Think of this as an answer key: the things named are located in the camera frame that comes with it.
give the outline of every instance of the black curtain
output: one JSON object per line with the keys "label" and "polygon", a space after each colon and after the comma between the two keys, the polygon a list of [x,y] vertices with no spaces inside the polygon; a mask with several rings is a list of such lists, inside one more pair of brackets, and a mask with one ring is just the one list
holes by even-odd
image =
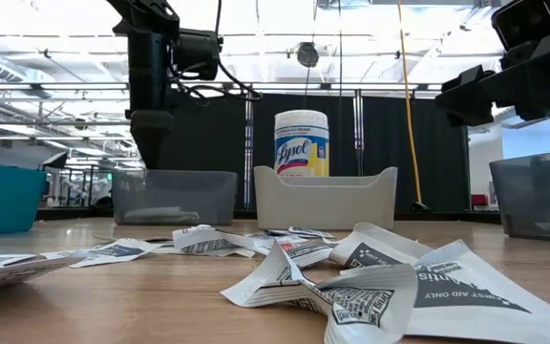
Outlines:
{"label": "black curtain", "polygon": [[[330,176],[357,176],[357,159],[353,132],[353,98],[295,95],[264,95],[254,103],[253,143],[254,166],[273,167],[275,156],[275,115],[297,109],[320,111],[328,116]],[[252,204],[254,183],[252,182]]]}
{"label": "black curtain", "polygon": [[[396,211],[415,202],[413,160],[404,98],[364,97],[364,174],[398,167]],[[434,211],[470,208],[468,137],[449,125],[433,99],[412,101],[412,129],[423,204]]]}
{"label": "black curtain", "polygon": [[245,102],[213,98],[200,107],[184,101],[173,111],[175,124],[161,150],[162,169],[237,173],[235,207],[244,208]]}

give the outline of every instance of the metal pole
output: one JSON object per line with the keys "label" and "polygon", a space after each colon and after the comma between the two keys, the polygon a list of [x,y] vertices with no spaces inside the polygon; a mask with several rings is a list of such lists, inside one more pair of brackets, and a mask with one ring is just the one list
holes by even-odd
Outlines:
{"label": "metal pole", "polygon": [[95,121],[95,122],[73,122],[73,121],[0,121],[0,125],[38,125],[38,126],[48,126],[48,125],[55,125],[55,126],[118,126],[118,125],[130,125],[131,122],[128,120],[124,121],[115,121],[115,122],[109,122],[109,121]]}
{"label": "metal pole", "polygon": [[97,69],[99,69],[103,74],[109,76],[110,78],[112,78],[115,82],[120,82],[120,78],[115,76],[112,72],[110,72],[110,70],[108,70],[104,65],[103,63],[93,59],[93,56],[89,53],[86,53],[86,55],[92,60],[93,64],[95,65],[95,67]]}
{"label": "metal pole", "polygon": [[14,98],[7,98],[7,102],[27,102],[27,101],[39,101],[40,103],[44,102],[86,102],[86,101],[127,101],[129,100],[128,97],[51,97],[48,99],[36,99],[36,98],[30,98],[30,97],[14,97]]}
{"label": "metal pole", "polygon": [[6,104],[3,101],[0,101],[0,109],[6,110],[7,112],[10,112],[10,113],[14,114],[15,116],[20,115],[20,116],[23,116],[23,117],[26,117],[26,118],[33,118],[33,119],[41,120],[41,118],[39,118],[38,116],[36,116],[32,113],[29,113],[27,111],[24,111],[24,110],[16,109],[15,107],[9,106],[8,104]]}
{"label": "metal pole", "polygon": [[84,193],[84,187],[86,186],[86,171],[82,171],[82,192],[80,192],[80,197]]}
{"label": "metal pole", "polygon": [[69,73],[70,75],[72,75],[73,77],[75,77],[76,79],[80,80],[81,82],[86,82],[85,79],[81,78],[79,75],[77,75],[76,73],[70,71],[67,67],[63,66],[62,64],[54,61],[53,57],[50,56],[48,54],[48,49],[43,53],[44,57],[46,57],[47,60],[51,61],[51,63],[55,64],[56,66],[58,66],[59,68],[61,68],[63,71]]}
{"label": "metal pole", "polygon": [[72,197],[72,170],[69,170],[69,183],[67,184],[67,206],[69,206],[69,199]]}
{"label": "metal pole", "polygon": [[253,171],[253,152],[254,152],[254,103],[251,101],[245,102],[245,149],[244,161],[245,169],[243,176],[243,202],[244,209],[250,210],[252,204],[252,194],[250,192],[252,185]]}
{"label": "metal pole", "polygon": [[59,204],[60,194],[61,194],[61,175],[60,171],[53,171],[53,180],[54,180],[54,203]]}
{"label": "metal pole", "polygon": [[363,109],[362,109],[362,91],[355,91],[355,98],[353,103],[353,121],[354,121],[354,141],[358,175],[364,175],[364,133],[363,133]]}
{"label": "metal pole", "polygon": [[93,174],[94,171],[95,167],[91,165],[91,184],[88,187],[88,206],[93,204],[93,180],[95,179],[95,175]]}

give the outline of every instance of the white wall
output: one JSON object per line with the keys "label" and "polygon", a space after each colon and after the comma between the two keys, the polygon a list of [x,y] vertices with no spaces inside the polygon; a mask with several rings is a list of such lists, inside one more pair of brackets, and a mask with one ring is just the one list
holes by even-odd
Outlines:
{"label": "white wall", "polygon": [[473,195],[489,196],[492,174],[489,163],[504,159],[501,127],[495,125],[489,133],[472,134],[469,142],[470,189]]}
{"label": "white wall", "polygon": [[0,165],[36,169],[53,154],[59,152],[55,148],[45,146],[29,146],[24,141],[13,141],[12,148],[0,145]]}
{"label": "white wall", "polygon": [[550,119],[521,129],[502,129],[504,158],[550,153]]}

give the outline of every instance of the wooden table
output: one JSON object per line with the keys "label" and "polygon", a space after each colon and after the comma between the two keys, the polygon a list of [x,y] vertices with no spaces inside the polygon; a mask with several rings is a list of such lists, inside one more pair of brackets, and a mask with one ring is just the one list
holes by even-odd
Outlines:
{"label": "wooden table", "polygon": [[[499,226],[469,223],[400,222],[395,228],[431,247],[463,239],[483,259],[550,303],[550,242],[510,239]],[[256,231],[255,222],[237,222],[234,230]],[[0,235],[0,253],[91,247],[98,243],[93,234],[112,231],[116,237],[147,238],[170,235],[171,227],[115,227],[111,219],[38,223],[27,233]],[[326,318],[321,314],[290,307],[247,310],[219,294],[261,260],[149,255],[130,263],[61,269],[0,290],[0,343],[322,343]],[[338,270],[322,263],[307,275],[321,280]]]}

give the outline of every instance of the clear plastic bin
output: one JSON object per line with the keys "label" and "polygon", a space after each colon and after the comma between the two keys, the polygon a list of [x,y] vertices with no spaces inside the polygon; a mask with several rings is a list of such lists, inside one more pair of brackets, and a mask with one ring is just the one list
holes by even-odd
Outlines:
{"label": "clear plastic bin", "polygon": [[550,239],[550,153],[490,163],[504,231]]}
{"label": "clear plastic bin", "polygon": [[229,225],[237,174],[216,171],[116,171],[119,225]]}

